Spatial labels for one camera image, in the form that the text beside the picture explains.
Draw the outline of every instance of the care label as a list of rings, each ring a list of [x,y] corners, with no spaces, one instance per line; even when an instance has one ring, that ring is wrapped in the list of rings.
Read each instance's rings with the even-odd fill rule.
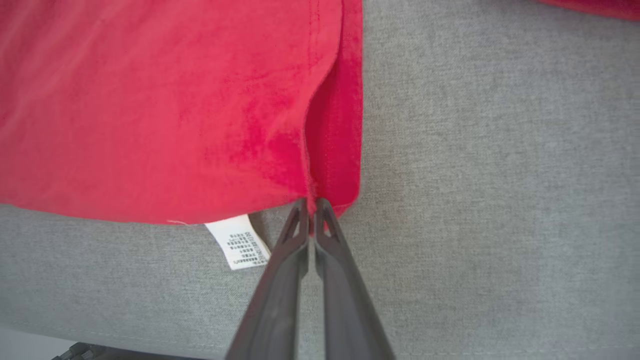
[[[231,270],[266,265],[271,253],[255,233],[248,215],[205,224],[222,248]]]

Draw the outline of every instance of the white label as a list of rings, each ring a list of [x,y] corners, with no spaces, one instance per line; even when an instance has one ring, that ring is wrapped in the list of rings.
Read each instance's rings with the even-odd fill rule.
[[[265,265],[271,253],[255,233],[248,215],[205,224],[222,248],[231,270]]]

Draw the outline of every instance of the red fabric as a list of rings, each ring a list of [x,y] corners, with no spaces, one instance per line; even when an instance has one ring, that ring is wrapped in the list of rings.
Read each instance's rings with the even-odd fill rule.
[[[3,1],[0,60],[0,202],[167,224],[358,194],[357,0]]]
[[[640,20],[640,0],[539,0],[579,12],[625,20]]]

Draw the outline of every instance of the stitching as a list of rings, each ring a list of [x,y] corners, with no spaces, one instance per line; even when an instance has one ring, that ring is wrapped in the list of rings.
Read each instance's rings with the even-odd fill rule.
[[[198,226],[198,225],[200,225],[200,224],[187,224],[184,221],[180,221],[180,220],[167,220],[167,222],[170,222],[172,224],[184,225],[184,226]]]
[[[314,50],[315,50],[315,56],[314,56],[314,62],[318,62],[318,53],[317,53],[317,49],[318,49],[318,38],[320,37],[320,0],[316,0],[316,36],[315,36],[315,43],[314,43]]]
[[[226,348],[225,345],[210,345],[210,344],[198,344],[198,343],[183,343],[181,341],[172,341],[172,340],[155,340],[155,339],[146,339],[146,338],[137,338],[134,336],[124,336],[124,335],[114,335],[114,334],[106,334],[103,332],[95,332],[95,331],[84,331],[77,329],[69,329],[65,327],[56,327],[49,325],[36,325],[34,323],[29,322],[21,322],[16,320],[9,320],[10,323],[21,323],[23,325],[31,325],[35,327],[46,327],[49,329],[63,330],[63,331],[72,331],[72,332],[80,332],[82,334],[94,334],[100,336],[109,336],[111,338],[124,338],[131,340],[142,340],[149,341],[153,343],[169,343],[169,344],[178,344],[183,347],[204,347],[204,348]],[[398,355],[409,355],[409,356],[455,356],[455,355],[463,355],[463,356],[472,356],[472,355],[510,355],[510,354],[533,354],[533,353],[549,353],[549,352],[583,352],[587,350],[602,350],[605,348],[637,348],[640,345],[602,345],[596,347],[579,347],[579,348],[551,348],[551,349],[537,349],[537,350],[509,350],[509,351],[486,351],[486,352],[399,352]]]
[[[313,41],[313,5],[311,4],[311,0],[309,0],[309,41],[307,46],[307,66],[308,66],[308,74],[311,74],[311,43]]]

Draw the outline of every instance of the gray fabric surface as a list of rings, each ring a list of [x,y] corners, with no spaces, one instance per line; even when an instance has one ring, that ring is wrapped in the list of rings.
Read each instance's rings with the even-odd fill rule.
[[[638,26],[530,1],[364,12],[341,223],[398,358],[640,357]],[[273,243],[286,214],[253,220]],[[222,357],[261,272],[231,272],[204,226],[0,219],[0,322],[30,332]],[[300,328],[322,358],[313,272]]]

